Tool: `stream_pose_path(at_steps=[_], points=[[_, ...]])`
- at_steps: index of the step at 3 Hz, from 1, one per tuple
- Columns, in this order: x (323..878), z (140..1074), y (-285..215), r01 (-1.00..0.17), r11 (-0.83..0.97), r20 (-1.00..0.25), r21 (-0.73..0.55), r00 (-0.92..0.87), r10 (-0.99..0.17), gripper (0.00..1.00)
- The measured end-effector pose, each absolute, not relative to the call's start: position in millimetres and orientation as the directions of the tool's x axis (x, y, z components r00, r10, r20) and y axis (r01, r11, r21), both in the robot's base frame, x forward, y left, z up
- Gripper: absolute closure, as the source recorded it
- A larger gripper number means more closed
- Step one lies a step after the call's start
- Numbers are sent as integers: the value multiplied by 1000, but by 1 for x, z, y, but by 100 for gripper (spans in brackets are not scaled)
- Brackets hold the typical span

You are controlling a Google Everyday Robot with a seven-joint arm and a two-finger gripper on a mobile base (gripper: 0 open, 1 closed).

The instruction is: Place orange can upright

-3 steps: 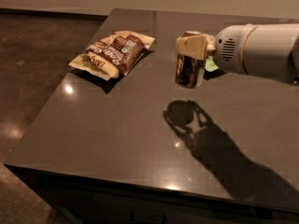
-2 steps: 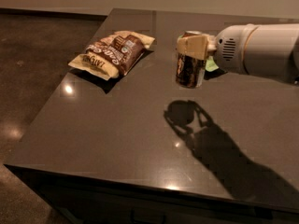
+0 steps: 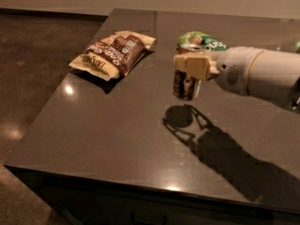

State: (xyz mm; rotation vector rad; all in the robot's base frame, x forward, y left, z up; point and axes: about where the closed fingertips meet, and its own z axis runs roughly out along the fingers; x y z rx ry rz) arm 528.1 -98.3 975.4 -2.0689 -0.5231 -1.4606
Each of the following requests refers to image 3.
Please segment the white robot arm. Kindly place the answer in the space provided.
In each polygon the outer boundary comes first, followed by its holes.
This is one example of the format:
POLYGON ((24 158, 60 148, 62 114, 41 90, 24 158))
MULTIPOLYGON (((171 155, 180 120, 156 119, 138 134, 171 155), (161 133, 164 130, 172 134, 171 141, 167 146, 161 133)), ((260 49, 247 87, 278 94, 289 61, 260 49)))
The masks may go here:
POLYGON ((253 47, 204 51, 193 45, 174 59, 173 94, 198 96, 203 82, 239 96, 259 98, 297 113, 300 109, 300 54, 253 47))

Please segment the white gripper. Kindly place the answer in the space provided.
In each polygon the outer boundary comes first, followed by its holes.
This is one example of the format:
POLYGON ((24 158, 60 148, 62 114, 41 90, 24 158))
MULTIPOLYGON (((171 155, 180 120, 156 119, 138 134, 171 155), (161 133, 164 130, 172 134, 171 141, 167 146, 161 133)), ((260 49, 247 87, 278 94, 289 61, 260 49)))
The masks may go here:
POLYGON ((226 51, 191 52, 177 54, 175 69, 188 77, 208 81, 215 77, 217 85, 236 95, 248 96, 250 76, 264 49, 232 47, 226 51))

